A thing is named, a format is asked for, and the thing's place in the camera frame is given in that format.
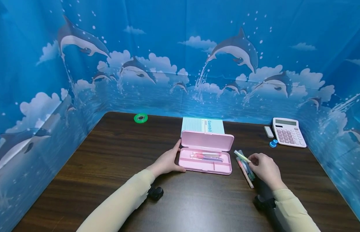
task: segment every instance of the hand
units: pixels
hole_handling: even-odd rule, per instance
[[[248,157],[251,160],[249,166],[251,170],[264,181],[272,191],[278,189],[287,189],[287,186],[281,179],[281,173],[277,164],[272,158],[263,153],[255,153]]]
[[[185,172],[185,168],[175,164],[176,153],[180,151],[179,146],[181,139],[177,141],[175,146],[163,153],[154,164],[147,167],[146,169],[151,171],[155,178],[161,174],[169,173],[171,171]]]

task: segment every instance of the blue backdrop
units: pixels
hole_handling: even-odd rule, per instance
[[[108,111],[297,119],[360,220],[360,0],[0,0],[0,231]]]

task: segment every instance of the beige sleeve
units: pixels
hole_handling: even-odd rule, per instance
[[[289,189],[273,191],[276,215],[283,228],[289,232],[320,231],[302,203]]]
[[[117,232],[144,202],[154,180],[146,169],[131,177],[87,217],[77,232]]]

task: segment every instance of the dark brown desk surface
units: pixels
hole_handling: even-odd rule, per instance
[[[105,198],[180,137],[181,118],[150,116],[136,124],[133,116],[107,113],[14,231],[76,231]],[[272,149],[261,125],[224,122],[224,128],[235,137],[232,151],[273,157],[283,181],[322,232],[360,231],[359,221],[309,149]],[[273,231],[253,206],[256,192],[234,159],[232,168],[229,176],[194,171],[160,176],[155,184],[165,190],[163,197],[157,203],[146,200],[120,231]]]

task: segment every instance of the notebook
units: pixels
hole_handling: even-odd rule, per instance
[[[184,117],[181,132],[183,131],[198,131],[198,132],[225,134],[224,124],[222,120],[207,119],[207,118]]]

